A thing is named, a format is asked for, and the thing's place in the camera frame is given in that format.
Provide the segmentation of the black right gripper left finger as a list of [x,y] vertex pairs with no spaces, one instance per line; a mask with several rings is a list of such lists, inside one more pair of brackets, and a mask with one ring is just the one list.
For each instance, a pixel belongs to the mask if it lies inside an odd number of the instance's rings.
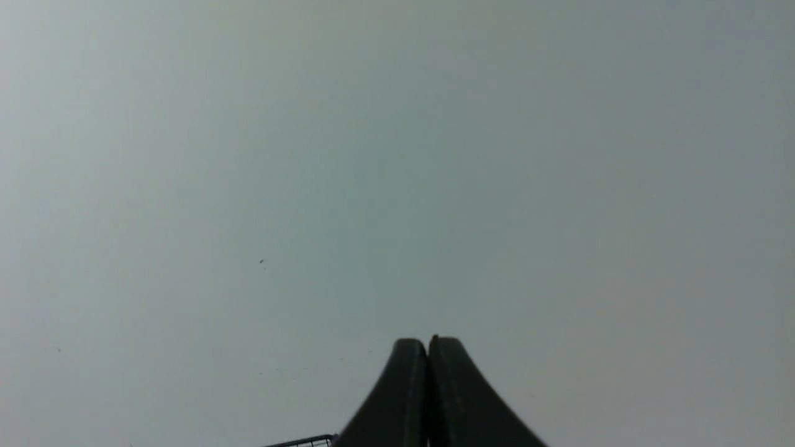
[[426,446],[428,355],[414,338],[394,342],[374,387],[334,446]]

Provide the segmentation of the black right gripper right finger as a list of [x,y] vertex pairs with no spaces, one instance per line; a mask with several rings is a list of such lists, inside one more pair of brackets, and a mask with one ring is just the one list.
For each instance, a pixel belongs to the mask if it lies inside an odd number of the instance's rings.
[[545,446],[483,376],[463,343],[429,343],[429,445]]

